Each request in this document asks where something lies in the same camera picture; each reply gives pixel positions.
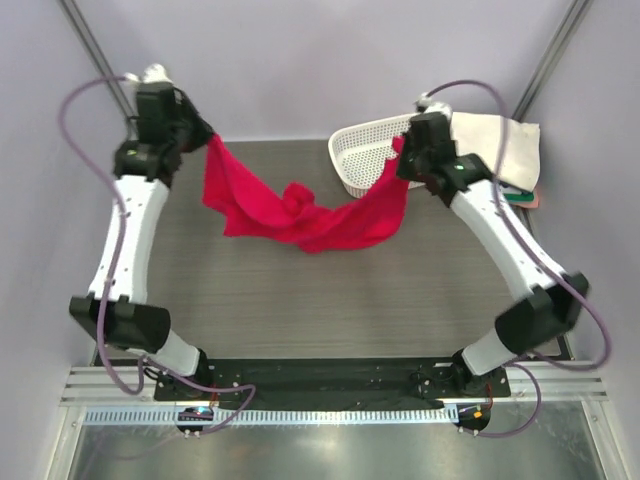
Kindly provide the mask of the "red t-shirt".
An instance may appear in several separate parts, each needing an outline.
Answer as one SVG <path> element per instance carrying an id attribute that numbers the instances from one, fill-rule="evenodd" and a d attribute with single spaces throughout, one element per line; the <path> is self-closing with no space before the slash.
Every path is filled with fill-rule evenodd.
<path id="1" fill-rule="evenodd" d="M 277 194 L 214 135 L 207 145 L 202 203 L 225 217 L 226 237 L 266 238 L 309 254 L 373 247 L 394 236 L 405 217 L 409 182 L 396 176 L 403 146 L 400 137 L 392 140 L 394 156 L 363 197 L 328 208 L 301 183 L 291 182 Z"/>

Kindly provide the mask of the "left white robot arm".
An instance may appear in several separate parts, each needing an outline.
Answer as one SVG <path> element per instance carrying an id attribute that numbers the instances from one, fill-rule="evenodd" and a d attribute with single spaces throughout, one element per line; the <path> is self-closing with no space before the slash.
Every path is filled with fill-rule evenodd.
<path id="1" fill-rule="evenodd" d="M 182 156 L 213 136 L 188 96 L 168 79 L 140 80 L 135 91 L 137 129 L 114 153 L 106 172 L 88 155 L 80 159 L 104 182 L 113 207 L 98 269 L 87 294 L 74 296 L 69 312 L 95 340 L 99 358 L 114 383 L 137 395 L 115 372 L 109 348 L 132 353 L 138 365 L 151 365 L 177 380 L 188 398 L 204 398 L 212 387 L 206 354 L 171 327 L 164 307 L 150 305 L 148 266 L 156 227 Z"/>

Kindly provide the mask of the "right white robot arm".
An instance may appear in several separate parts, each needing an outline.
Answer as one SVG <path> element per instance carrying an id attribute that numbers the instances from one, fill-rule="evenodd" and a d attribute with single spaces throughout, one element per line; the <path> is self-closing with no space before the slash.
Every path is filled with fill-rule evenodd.
<path id="1" fill-rule="evenodd" d="M 458 393 L 471 396 L 507 362 L 572 330 L 589 282 L 546 256 L 495 190 L 492 174 L 478 155 L 457 153 L 445 114 L 412 116 L 403 140 L 398 177 L 423 183 L 469 227 L 514 300 L 487 334 L 452 357 L 451 384 Z"/>

